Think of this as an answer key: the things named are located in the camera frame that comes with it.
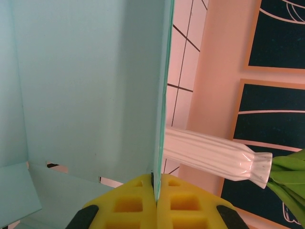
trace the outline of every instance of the tile grout line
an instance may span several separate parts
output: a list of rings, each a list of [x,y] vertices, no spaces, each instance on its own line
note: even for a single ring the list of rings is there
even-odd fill
[[[198,51],[200,52],[200,50],[196,47],[196,45],[194,45],[193,42],[191,42],[190,39],[188,39],[174,24],[173,27]]]
[[[193,9],[193,3],[194,3],[194,0],[192,0],[191,12],[190,12],[190,17],[189,17],[189,24],[188,24],[188,26],[187,26],[186,37],[187,37],[187,35],[188,35],[188,33],[189,33],[190,22],[191,22],[191,15],[192,15],[192,9]],[[185,45],[184,45],[184,51],[183,51],[183,57],[182,57],[182,63],[181,63],[181,69],[180,69],[180,76],[179,76],[178,87],[179,87],[179,85],[180,85],[180,80],[181,80],[181,73],[182,73],[182,68],[183,68],[183,61],[184,61],[184,54],[185,54],[186,42],[187,42],[187,40],[185,40]],[[172,119],[172,125],[171,125],[171,126],[173,126],[173,120],[174,120],[174,118],[175,118],[175,111],[176,111],[176,105],[177,105],[178,92],[179,92],[179,89],[177,90],[177,95],[176,95],[175,107],[174,107],[174,110],[173,110],[173,119]]]
[[[179,169],[180,166],[178,166],[177,168],[175,168],[172,172],[170,172],[169,174],[172,174],[174,171],[176,171],[177,169]]]
[[[187,91],[187,92],[193,92],[193,90],[191,90],[191,89],[187,89],[187,88],[184,88],[184,87],[179,87],[179,86],[176,86],[176,85],[173,85],[173,84],[170,84],[170,83],[168,83],[167,86],[177,88],[177,89],[181,89],[181,90],[184,90],[184,91]]]
[[[165,173],[165,168],[166,168],[166,162],[167,162],[167,159],[165,159],[165,164],[164,164],[164,169],[163,169],[163,173]]]
[[[204,5],[205,9],[208,10],[207,6],[205,5],[205,2],[203,0],[201,0],[201,1],[202,1],[203,5]]]

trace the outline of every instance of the light blue box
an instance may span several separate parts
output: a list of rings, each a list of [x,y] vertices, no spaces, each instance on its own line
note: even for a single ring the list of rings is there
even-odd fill
[[[99,177],[160,186],[172,16],[173,0],[0,1],[0,227],[65,228],[111,190]]]

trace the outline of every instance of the tiled wall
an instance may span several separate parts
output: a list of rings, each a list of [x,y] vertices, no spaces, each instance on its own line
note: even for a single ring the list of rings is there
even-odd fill
[[[187,125],[209,0],[175,0],[167,84],[166,124]],[[177,176],[180,164],[163,159],[163,173]]]

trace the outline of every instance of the green leaf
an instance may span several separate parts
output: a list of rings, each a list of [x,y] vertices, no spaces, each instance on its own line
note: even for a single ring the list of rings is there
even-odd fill
[[[288,189],[305,199],[305,185],[291,185],[287,184],[285,185]]]
[[[297,202],[299,202],[303,207],[305,207],[305,199],[304,197],[300,196],[299,194],[295,193],[293,190],[286,186],[280,186],[283,188],[289,195],[291,195]]]
[[[272,159],[272,165],[282,166],[290,170],[305,171],[305,161],[291,156],[276,156]]]
[[[305,184],[304,171],[271,171],[270,178],[281,185],[303,185]]]
[[[285,167],[282,167],[282,166],[278,166],[276,164],[273,164],[271,165],[271,171],[291,171],[290,169],[287,169]]]
[[[302,149],[299,152],[295,152],[293,154],[288,155],[288,157],[297,158],[299,160],[305,161],[305,149]]]
[[[301,225],[305,227],[305,207],[274,182],[268,182],[267,186],[285,203]]]

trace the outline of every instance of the framed picture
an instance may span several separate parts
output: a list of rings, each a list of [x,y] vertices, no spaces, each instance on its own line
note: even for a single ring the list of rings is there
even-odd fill
[[[305,148],[305,84],[241,80],[230,138],[273,156]],[[240,211],[279,228],[302,229],[268,187],[223,179],[219,194]]]
[[[257,0],[245,68],[305,73],[305,1]]]

